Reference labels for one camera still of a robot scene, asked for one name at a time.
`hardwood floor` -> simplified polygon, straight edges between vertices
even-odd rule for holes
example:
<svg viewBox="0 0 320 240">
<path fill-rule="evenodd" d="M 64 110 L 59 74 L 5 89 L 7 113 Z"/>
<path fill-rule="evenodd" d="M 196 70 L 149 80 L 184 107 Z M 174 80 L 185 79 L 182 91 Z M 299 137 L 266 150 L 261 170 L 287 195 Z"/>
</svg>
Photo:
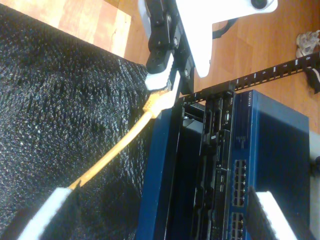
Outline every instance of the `hardwood floor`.
<svg viewBox="0 0 320 240">
<path fill-rule="evenodd" d="M 0 4 L 120 57 L 125 55 L 131 16 L 106 1 L 0 0 Z"/>
<path fill-rule="evenodd" d="M 148 39 L 138 0 L 0 0 L 0 3 L 130 61 L 147 62 Z M 278 0 L 275 12 L 240 18 L 222 38 L 212 42 L 210 72 L 205 78 L 196 77 L 195 90 L 294 59 L 297 35 L 320 29 L 319 16 L 318 0 Z M 218 23 L 212 28 L 223 25 Z M 310 129 L 320 133 L 320 93 L 313 94 L 304 73 L 254 89 L 305 114 Z"/>
<path fill-rule="evenodd" d="M 120 0 L 118 5 L 131 16 L 124 57 L 145 64 L 149 56 L 148 40 L 137 2 Z M 212 42 L 210 72 L 205 78 L 196 77 L 195 90 L 294 59 L 297 35 L 320 29 L 319 9 L 318 0 L 278 0 L 275 12 L 240 18 L 225 35 Z M 213 28 L 224 24 L 215 24 Z M 308 116 L 310 130 L 320 134 L 320 93 L 314 95 L 304 73 L 253 88 Z"/>
</svg>

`yellow ethernet cable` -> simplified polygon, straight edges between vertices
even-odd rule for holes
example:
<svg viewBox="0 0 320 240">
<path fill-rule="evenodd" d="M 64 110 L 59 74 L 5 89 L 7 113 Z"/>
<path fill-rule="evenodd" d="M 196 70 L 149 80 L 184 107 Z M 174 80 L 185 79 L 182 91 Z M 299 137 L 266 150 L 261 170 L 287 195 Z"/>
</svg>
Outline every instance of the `yellow ethernet cable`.
<svg viewBox="0 0 320 240">
<path fill-rule="evenodd" d="M 80 187 L 85 185 L 97 173 L 101 171 L 110 161 L 121 152 L 148 124 L 150 119 L 155 119 L 162 110 L 170 109 L 174 106 L 178 86 L 180 81 L 180 74 L 177 71 L 172 90 L 160 90 L 153 92 L 143 107 L 144 114 L 135 123 L 132 129 L 113 147 L 106 155 L 96 162 L 89 170 L 87 170 L 81 177 L 69 186 L 69 189 L 74 190 L 79 184 Z"/>
</svg>

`white plastic part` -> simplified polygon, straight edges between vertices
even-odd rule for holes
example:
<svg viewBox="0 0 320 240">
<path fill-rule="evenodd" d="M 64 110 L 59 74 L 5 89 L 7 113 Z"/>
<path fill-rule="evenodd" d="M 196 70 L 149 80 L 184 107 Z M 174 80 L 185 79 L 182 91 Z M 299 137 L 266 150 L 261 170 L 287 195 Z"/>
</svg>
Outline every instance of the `white plastic part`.
<svg viewBox="0 0 320 240">
<path fill-rule="evenodd" d="M 320 156 L 320 135 L 310 131 L 310 160 Z M 310 178 L 310 230 L 320 240 L 320 177 Z"/>
<path fill-rule="evenodd" d="M 176 97 L 177 97 L 177 94 L 178 94 L 178 88 L 179 88 L 180 79 L 181 79 L 180 73 L 179 73 L 179 71 L 176 71 L 173 87 L 172 87 L 172 90 L 171 90 L 171 92 L 172 92 L 171 104 L 170 104 L 171 108 L 175 105 L 175 102 L 176 102 Z"/>
<path fill-rule="evenodd" d="M 297 240 L 296 235 L 292 231 L 287 219 L 271 192 L 257 192 L 256 195 L 259 198 L 263 211 L 269 220 L 276 238 L 278 240 Z"/>
<path fill-rule="evenodd" d="M 47 225 L 56 215 L 67 197 L 72 192 L 69 188 L 58 187 L 45 201 L 35 216 L 28 222 L 18 240 L 37 240 L 44 233 Z"/>
<path fill-rule="evenodd" d="M 273 12 L 278 0 L 268 0 L 264 9 L 256 9 L 251 0 L 175 0 L 198 75 L 208 75 L 212 54 L 212 24 L 252 14 Z M 150 20 L 144 0 L 138 0 L 139 11 L 148 38 Z"/>
<path fill-rule="evenodd" d="M 145 34 L 149 39 L 151 35 L 151 24 L 150 24 L 150 18 L 148 16 L 148 12 L 146 9 L 145 0 L 138 0 L 138 8 L 139 8 L 139 13 L 141 16 Z"/>
<path fill-rule="evenodd" d="M 168 64 L 164 71 L 156 74 L 151 74 L 151 73 L 147 74 L 144 83 L 146 85 L 146 88 L 149 91 L 163 89 L 167 86 L 173 63 L 174 63 L 174 56 L 170 54 Z"/>
</svg>

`black foam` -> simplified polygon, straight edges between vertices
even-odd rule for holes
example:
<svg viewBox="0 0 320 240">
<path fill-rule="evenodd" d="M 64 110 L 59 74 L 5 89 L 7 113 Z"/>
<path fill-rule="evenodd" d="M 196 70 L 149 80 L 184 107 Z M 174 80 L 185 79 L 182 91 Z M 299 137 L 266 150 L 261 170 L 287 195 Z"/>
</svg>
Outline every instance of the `black foam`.
<svg viewBox="0 0 320 240">
<path fill-rule="evenodd" d="M 69 186 L 128 132 L 148 96 L 146 74 L 0 5 L 0 235 L 17 211 Z M 81 188 L 71 239 L 134 238 L 150 140 L 148 126 Z"/>
</svg>

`ethernet cable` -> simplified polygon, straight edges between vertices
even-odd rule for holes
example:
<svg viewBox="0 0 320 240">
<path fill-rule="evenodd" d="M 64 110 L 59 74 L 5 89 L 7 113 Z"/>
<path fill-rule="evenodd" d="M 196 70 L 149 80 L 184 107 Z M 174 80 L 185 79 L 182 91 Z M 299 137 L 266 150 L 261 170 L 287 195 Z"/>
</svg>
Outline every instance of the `ethernet cable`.
<svg viewBox="0 0 320 240">
<path fill-rule="evenodd" d="M 174 106 L 178 86 L 180 82 L 180 74 L 177 71 L 173 88 L 171 88 L 169 74 L 171 70 L 171 66 L 173 64 L 173 56 L 170 56 L 170 60 L 168 62 L 167 68 L 169 71 L 164 71 L 157 74 L 148 74 L 147 79 L 152 78 L 153 81 L 157 81 L 157 79 L 165 77 L 168 81 L 168 86 L 164 90 L 159 90 L 153 92 L 146 104 L 143 107 L 144 114 L 138 120 L 138 122 L 132 127 L 132 129 L 113 147 L 111 148 L 107 154 L 105 154 L 96 164 L 94 164 L 89 170 L 87 170 L 82 176 L 80 176 L 74 183 L 69 186 L 69 189 L 74 190 L 76 186 L 79 184 L 80 187 L 85 185 L 90 179 L 92 179 L 97 173 L 101 171 L 110 161 L 121 152 L 147 125 L 150 119 L 155 119 L 161 113 L 162 110 L 170 109 Z"/>
</svg>

